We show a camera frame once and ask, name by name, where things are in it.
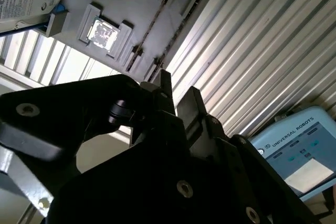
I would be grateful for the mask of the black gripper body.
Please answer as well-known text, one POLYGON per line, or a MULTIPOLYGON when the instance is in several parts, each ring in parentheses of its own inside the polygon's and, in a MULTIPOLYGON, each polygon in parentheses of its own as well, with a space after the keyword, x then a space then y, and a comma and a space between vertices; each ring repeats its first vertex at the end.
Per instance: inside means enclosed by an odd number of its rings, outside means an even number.
POLYGON ((242 223, 213 163, 135 146, 67 183, 47 223, 242 223))

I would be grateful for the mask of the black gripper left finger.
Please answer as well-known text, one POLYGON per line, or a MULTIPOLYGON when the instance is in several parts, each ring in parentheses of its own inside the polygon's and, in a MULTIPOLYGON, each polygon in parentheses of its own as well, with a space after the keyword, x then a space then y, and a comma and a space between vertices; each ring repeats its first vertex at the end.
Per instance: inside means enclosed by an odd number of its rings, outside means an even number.
POLYGON ((80 146, 120 126, 133 129, 129 149, 145 146, 190 156, 183 122, 174 112, 169 74, 153 90, 119 74, 1 96, 1 146, 28 165, 51 193, 51 204, 83 174, 75 165, 80 146))

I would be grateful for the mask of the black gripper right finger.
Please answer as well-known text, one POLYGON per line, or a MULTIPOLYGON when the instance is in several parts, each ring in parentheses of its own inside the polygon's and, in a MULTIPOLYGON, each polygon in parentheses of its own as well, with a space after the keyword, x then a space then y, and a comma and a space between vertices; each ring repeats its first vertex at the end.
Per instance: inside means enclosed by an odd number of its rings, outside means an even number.
POLYGON ((228 137, 199 89, 177 105, 191 156, 197 220, 212 223, 318 223, 276 171, 241 135, 228 137))

